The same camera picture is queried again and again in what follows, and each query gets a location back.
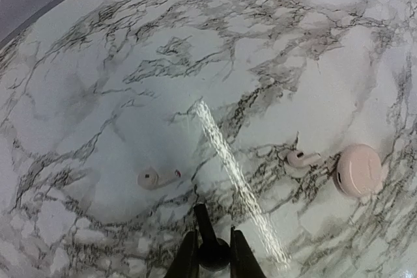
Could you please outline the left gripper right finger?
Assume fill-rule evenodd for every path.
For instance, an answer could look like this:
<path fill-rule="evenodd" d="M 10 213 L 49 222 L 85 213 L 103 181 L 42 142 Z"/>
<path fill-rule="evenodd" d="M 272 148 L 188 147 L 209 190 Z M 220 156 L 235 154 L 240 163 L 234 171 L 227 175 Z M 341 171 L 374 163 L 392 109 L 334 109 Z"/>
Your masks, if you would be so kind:
<path fill-rule="evenodd" d="M 260 277 L 261 268 L 241 230 L 231 228 L 230 277 Z"/>

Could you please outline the pink earbud right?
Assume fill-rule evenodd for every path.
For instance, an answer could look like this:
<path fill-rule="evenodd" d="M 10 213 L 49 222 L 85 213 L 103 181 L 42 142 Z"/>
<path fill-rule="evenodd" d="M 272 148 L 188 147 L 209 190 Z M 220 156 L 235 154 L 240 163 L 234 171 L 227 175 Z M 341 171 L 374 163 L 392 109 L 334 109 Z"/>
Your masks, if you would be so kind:
<path fill-rule="evenodd" d="M 321 160 L 321 155 L 319 153 L 305 154 L 301 150 L 293 150 L 287 154 L 288 164 L 297 169 L 302 169 L 308 166 L 315 165 Z"/>

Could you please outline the pink earbud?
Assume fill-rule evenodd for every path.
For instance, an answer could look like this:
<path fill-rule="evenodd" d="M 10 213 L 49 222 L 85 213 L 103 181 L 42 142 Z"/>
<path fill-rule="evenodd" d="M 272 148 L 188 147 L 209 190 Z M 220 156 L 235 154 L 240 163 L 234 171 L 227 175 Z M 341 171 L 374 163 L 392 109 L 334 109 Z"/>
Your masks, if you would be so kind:
<path fill-rule="evenodd" d="M 137 184 L 143 189 L 154 190 L 176 182 L 181 176 L 177 169 L 167 174 L 159 174 L 153 167 L 149 167 L 138 174 Z"/>
<path fill-rule="evenodd" d="M 288 164 L 297 169 L 302 169 L 308 166 L 315 165 L 321 160 L 321 155 L 319 153 L 305 154 L 301 150 L 293 150 L 287 154 Z"/>

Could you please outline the pink round earbud case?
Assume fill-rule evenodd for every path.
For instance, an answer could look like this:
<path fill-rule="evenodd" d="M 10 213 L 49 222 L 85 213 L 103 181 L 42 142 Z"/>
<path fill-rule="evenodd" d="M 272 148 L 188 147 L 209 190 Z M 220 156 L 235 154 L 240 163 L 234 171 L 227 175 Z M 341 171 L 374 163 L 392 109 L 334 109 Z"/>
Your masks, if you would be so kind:
<path fill-rule="evenodd" d="M 344 194 L 354 198 L 378 193 L 385 180 L 381 159 L 368 145 L 348 146 L 336 167 L 336 182 Z"/>

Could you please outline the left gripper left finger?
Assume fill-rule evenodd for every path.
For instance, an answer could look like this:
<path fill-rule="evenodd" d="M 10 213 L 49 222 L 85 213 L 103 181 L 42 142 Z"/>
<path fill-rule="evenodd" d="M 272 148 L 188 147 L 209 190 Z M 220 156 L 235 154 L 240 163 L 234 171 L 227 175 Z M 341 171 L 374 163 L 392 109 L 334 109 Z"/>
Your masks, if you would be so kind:
<path fill-rule="evenodd" d="M 197 231 L 187 232 L 173 259 L 165 278 L 198 278 L 198 235 Z"/>

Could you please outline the pink earbud left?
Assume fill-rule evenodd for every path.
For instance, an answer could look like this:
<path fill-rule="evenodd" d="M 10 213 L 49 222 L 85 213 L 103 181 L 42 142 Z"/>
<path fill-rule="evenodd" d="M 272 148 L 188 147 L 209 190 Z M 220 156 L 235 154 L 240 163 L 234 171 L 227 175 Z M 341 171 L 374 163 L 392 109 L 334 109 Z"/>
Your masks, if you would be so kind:
<path fill-rule="evenodd" d="M 138 174 L 137 184 L 143 189 L 154 190 L 176 182 L 181 176 L 177 169 L 167 174 L 159 174 L 153 167 L 149 167 Z"/>

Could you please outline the black earbud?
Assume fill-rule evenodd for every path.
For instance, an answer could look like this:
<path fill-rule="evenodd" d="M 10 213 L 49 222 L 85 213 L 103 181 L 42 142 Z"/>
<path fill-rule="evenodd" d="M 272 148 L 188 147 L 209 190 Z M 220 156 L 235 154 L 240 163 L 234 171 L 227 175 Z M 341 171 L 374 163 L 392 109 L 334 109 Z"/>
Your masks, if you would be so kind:
<path fill-rule="evenodd" d="M 194 214 L 202 239 L 198 249 L 199 264 L 208 271 L 223 270 L 230 262 L 229 244 L 216 236 L 204 203 L 194 206 Z"/>

